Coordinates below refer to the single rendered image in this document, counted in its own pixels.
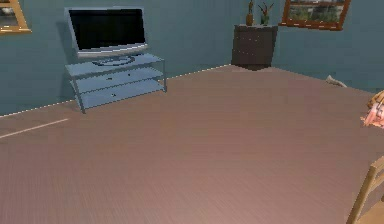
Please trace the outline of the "light wooden chair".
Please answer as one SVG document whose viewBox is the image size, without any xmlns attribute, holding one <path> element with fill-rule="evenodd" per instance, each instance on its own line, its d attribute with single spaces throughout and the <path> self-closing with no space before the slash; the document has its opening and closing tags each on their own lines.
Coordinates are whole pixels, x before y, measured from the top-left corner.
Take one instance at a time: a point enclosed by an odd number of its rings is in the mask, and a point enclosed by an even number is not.
<svg viewBox="0 0 384 224">
<path fill-rule="evenodd" d="M 369 195 L 384 183 L 384 173 L 380 174 L 383 170 L 384 156 L 370 165 L 346 224 L 384 224 L 384 194 L 377 203 L 362 213 Z"/>
</svg>

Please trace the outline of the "grey glass television stand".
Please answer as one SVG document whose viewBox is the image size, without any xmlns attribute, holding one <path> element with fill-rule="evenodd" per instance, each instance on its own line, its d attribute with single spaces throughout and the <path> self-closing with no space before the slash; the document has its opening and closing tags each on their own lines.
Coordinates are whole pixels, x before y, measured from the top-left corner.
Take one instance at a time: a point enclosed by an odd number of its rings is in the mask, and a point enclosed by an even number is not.
<svg viewBox="0 0 384 224">
<path fill-rule="evenodd" d="M 165 61 L 149 53 L 70 64 L 66 70 L 82 113 L 112 102 L 167 91 Z"/>
</svg>

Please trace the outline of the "dark brown chest of drawers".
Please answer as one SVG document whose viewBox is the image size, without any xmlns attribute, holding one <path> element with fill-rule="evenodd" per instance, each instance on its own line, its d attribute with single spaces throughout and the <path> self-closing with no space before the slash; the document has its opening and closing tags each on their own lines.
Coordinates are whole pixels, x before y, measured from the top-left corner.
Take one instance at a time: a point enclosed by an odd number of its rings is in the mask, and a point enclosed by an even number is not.
<svg viewBox="0 0 384 224">
<path fill-rule="evenodd" d="M 231 64 L 253 71 L 270 67 L 277 31 L 274 25 L 235 25 Z"/>
</svg>

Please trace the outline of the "brown vase with plant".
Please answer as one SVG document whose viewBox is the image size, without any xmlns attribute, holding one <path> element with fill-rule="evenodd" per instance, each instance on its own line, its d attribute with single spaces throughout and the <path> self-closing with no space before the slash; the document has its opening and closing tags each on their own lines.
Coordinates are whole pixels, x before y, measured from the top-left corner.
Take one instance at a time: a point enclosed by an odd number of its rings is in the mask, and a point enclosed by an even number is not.
<svg viewBox="0 0 384 224">
<path fill-rule="evenodd" d="M 250 0 L 248 3 L 248 13 L 246 15 L 246 26 L 252 26 L 253 25 L 253 6 L 254 6 L 254 1 Z"/>
</svg>

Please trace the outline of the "silver flat television set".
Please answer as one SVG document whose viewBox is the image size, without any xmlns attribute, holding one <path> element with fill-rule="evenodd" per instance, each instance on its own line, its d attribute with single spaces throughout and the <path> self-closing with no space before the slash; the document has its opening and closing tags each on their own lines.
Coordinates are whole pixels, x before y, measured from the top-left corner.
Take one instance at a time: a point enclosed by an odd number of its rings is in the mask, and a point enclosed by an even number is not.
<svg viewBox="0 0 384 224">
<path fill-rule="evenodd" d="M 148 48 L 143 7 L 66 7 L 64 15 L 79 59 L 135 55 Z"/>
</svg>

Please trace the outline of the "green vase with red plant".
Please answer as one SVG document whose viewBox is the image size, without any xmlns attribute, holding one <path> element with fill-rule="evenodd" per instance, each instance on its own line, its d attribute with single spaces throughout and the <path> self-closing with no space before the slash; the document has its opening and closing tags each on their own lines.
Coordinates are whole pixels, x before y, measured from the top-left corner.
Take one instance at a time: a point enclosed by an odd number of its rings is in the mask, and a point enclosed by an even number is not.
<svg viewBox="0 0 384 224">
<path fill-rule="evenodd" d="M 272 9 L 274 4 L 267 5 L 266 3 L 263 3 L 263 5 L 259 5 L 259 9 L 261 11 L 261 24 L 267 25 L 269 23 L 269 12 Z"/>
</svg>

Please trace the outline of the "pale grey flat object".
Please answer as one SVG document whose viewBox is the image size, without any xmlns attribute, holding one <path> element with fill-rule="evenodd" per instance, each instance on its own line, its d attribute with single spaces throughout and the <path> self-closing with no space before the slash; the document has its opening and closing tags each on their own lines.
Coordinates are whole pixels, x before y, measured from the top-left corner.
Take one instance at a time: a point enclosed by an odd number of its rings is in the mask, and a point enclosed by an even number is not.
<svg viewBox="0 0 384 224">
<path fill-rule="evenodd" d="M 341 82 L 339 80 L 334 79 L 331 75 L 328 75 L 327 78 L 325 79 L 325 81 L 328 84 L 332 84 L 332 85 L 340 86 L 340 87 L 343 87 L 343 88 L 347 88 L 346 84 L 344 84 L 343 82 Z"/>
</svg>

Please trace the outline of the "brown framed landscape picture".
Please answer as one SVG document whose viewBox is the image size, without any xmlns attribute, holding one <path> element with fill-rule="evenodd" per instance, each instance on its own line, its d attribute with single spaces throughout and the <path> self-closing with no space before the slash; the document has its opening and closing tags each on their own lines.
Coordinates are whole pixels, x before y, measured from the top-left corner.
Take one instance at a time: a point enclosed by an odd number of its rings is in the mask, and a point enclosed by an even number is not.
<svg viewBox="0 0 384 224">
<path fill-rule="evenodd" d="M 341 31 L 351 0 L 286 0 L 280 26 Z"/>
</svg>

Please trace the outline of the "pink and orange cloth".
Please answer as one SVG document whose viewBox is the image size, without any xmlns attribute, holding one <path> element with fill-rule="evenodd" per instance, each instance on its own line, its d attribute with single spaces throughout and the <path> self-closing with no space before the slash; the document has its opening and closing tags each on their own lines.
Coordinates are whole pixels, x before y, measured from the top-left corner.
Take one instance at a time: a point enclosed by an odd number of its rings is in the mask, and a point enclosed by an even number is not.
<svg viewBox="0 0 384 224">
<path fill-rule="evenodd" d="M 376 93 L 367 103 L 368 112 L 362 119 L 365 126 L 373 125 L 384 129 L 384 90 Z"/>
</svg>

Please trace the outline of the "light wood framed picture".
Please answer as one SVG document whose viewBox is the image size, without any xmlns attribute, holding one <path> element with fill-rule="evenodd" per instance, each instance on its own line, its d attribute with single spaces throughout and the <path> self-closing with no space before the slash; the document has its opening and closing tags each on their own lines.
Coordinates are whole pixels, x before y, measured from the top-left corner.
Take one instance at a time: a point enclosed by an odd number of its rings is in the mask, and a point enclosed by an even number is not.
<svg viewBox="0 0 384 224">
<path fill-rule="evenodd" d="M 19 0 L 0 0 L 0 35 L 31 32 Z"/>
</svg>

